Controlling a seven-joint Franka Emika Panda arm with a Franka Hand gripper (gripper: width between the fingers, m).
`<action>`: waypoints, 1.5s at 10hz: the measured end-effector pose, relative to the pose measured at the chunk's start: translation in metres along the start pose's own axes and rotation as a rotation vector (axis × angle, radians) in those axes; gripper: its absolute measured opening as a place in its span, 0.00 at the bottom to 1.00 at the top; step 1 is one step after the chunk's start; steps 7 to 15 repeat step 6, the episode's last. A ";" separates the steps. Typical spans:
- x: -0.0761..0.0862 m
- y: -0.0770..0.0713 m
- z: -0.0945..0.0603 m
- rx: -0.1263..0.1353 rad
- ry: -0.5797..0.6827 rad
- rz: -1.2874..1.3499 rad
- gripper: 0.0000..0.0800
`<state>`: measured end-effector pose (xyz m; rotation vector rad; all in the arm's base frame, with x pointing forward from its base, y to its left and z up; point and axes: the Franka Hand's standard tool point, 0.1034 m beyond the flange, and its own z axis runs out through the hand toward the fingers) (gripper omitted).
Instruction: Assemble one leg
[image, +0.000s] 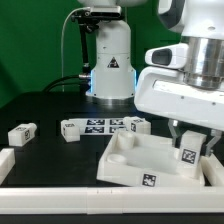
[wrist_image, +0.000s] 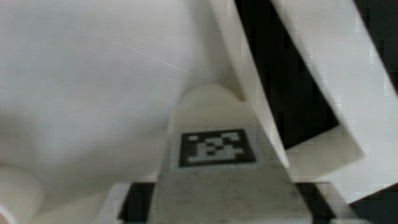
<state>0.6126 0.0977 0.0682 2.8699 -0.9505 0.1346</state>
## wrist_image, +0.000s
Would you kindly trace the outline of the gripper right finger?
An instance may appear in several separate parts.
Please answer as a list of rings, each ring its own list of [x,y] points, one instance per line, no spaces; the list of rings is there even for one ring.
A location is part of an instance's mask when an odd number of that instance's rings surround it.
[[[360,224],[335,185],[329,182],[301,182],[297,188],[312,211],[312,224]]]

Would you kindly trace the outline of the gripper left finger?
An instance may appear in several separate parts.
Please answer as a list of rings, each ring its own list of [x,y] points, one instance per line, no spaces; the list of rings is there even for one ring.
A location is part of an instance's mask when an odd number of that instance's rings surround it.
[[[118,183],[109,191],[97,224],[148,224],[153,182]]]

